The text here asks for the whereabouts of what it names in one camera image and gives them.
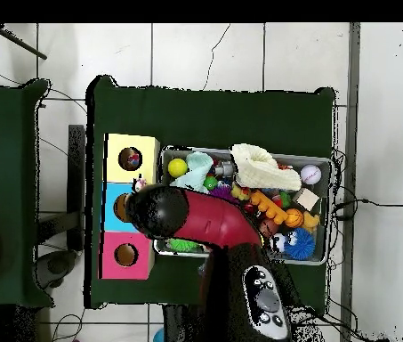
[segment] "baseball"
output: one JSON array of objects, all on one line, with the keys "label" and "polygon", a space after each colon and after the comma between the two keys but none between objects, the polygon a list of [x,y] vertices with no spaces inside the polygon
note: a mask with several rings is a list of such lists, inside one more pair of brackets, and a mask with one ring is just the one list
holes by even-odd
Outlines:
[{"label": "baseball", "polygon": [[301,180],[303,183],[313,185],[317,183],[320,179],[321,171],[319,170],[319,167],[308,165],[301,170]]}]

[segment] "dark green table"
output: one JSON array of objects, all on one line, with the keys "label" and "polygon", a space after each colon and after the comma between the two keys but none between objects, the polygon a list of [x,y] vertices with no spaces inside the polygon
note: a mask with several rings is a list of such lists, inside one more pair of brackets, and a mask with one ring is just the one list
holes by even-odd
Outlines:
[{"label": "dark green table", "polygon": [[[196,258],[157,256],[146,281],[97,278],[105,133],[153,136],[161,146],[227,149],[234,143],[249,143],[271,153],[323,158],[331,155],[334,91],[329,88],[316,94],[140,89],[117,87],[111,77],[103,76],[89,85],[86,98],[87,154],[93,153],[87,157],[86,227],[95,224],[85,239],[85,251],[91,256],[86,258],[87,305],[198,301]],[[303,303],[322,313],[326,265],[288,267]]]},{"label": "dark green table", "polygon": [[50,306],[36,285],[36,106],[48,87],[0,87],[0,304]]}]

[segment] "yellow box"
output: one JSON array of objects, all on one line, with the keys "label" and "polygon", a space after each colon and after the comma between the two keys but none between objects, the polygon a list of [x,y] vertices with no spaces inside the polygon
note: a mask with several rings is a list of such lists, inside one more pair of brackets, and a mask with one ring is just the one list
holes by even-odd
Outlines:
[{"label": "yellow box", "polygon": [[[107,143],[106,179],[110,183],[133,183],[134,178],[144,178],[147,183],[157,182],[157,163],[160,143],[151,136],[105,134]],[[124,149],[133,148],[141,154],[141,165],[136,170],[125,170],[119,164],[119,155]]]}]

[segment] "circular hole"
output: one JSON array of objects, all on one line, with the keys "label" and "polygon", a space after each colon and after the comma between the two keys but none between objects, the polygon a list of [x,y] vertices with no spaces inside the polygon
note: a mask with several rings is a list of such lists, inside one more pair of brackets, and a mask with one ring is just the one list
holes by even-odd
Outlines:
[{"label": "circular hole", "polygon": [[113,205],[114,215],[116,215],[117,219],[121,220],[124,223],[128,223],[128,219],[125,213],[125,201],[128,195],[130,194],[124,193],[119,195],[114,201]]},{"label": "circular hole", "polygon": [[118,156],[119,166],[127,171],[134,171],[142,164],[142,155],[134,147],[126,147],[120,151]]},{"label": "circular hole", "polygon": [[121,266],[132,266],[138,260],[138,250],[132,244],[121,244],[114,251],[114,259]]}]

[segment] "gray plastic bin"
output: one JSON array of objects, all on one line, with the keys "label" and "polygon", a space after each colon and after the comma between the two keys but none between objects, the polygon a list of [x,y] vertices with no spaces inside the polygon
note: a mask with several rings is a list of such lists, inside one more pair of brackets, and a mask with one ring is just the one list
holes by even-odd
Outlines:
[{"label": "gray plastic bin", "polygon": [[[168,174],[168,164],[172,159],[181,158],[185,159],[190,153],[194,151],[201,151],[207,153],[213,159],[217,159],[219,161],[227,160],[231,161],[231,154],[229,150],[211,150],[206,148],[196,148],[191,147],[186,150],[180,150],[173,146],[166,146],[160,152],[160,172],[159,172],[159,181],[163,184],[169,185],[173,178]],[[319,214],[320,216],[320,224],[317,227],[317,230],[313,233],[316,247],[315,252],[311,256],[310,259],[305,261],[297,261],[290,259],[284,255],[275,255],[269,253],[269,256],[273,259],[282,260],[287,264],[298,264],[298,265],[322,265],[327,261],[328,258],[328,249],[329,249],[329,240],[327,235],[327,227],[330,221],[330,188],[331,183],[333,181],[333,164],[330,159],[325,158],[311,158],[306,156],[293,156],[293,155],[278,155],[271,154],[272,157],[281,164],[293,166],[294,170],[298,173],[301,169],[308,165],[312,164],[321,170],[321,180],[314,185],[303,185],[303,187],[307,187],[309,190],[314,192],[320,197],[317,205],[312,209],[312,214]],[[189,253],[177,253],[174,250],[171,250],[166,246],[166,242],[164,240],[155,240],[154,248],[158,254],[162,255],[170,255],[170,256],[186,256],[186,257],[202,257],[206,258],[207,254],[203,249],[195,250]]]}]

